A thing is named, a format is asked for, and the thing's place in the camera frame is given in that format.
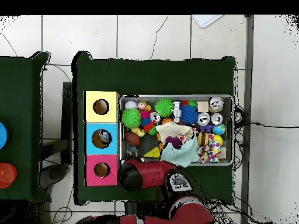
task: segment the yellow ball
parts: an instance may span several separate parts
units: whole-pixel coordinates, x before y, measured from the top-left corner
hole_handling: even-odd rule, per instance
[[[216,142],[218,142],[218,143],[220,144],[220,146],[221,146],[222,143],[223,143],[223,140],[222,140],[222,138],[221,138],[219,135],[214,135],[214,140],[215,140]]]

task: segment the blue block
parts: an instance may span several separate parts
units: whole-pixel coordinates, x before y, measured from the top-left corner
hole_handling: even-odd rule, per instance
[[[92,134],[97,130],[106,130],[112,136],[107,148],[99,149],[92,143]],[[117,154],[117,124],[86,124],[86,152],[87,155],[116,155]]]

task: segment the soda can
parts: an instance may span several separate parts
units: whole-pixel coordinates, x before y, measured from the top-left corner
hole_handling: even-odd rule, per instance
[[[206,126],[210,122],[211,118],[208,113],[200,113],[197,119],[197,123],[200,126]]]
[[[220,113],[214,113],[211,116],[211,122],[213,123],[213,125],[219,125],[221,124],[223,121],[223,117]]]
[[[220,97],[212,97],[208,102],[208,110],[211,113],[217,113],[223,108],[223,100]]]

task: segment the red lid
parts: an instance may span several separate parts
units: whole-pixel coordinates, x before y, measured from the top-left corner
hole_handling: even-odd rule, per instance
[[[16,168],[9,163],[0,163],[0,189],[10,186],[16,179]]]

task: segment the pink block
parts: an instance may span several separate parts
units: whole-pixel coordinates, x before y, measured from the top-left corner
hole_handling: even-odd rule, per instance
[[[98,177],[95,172],[95,166],[100,163],[106,163],[109,166],[110,173],[104,177]],[[116,155],[88,155],[86,163],[87,186],[115,186],[117,185],[117,156]]]

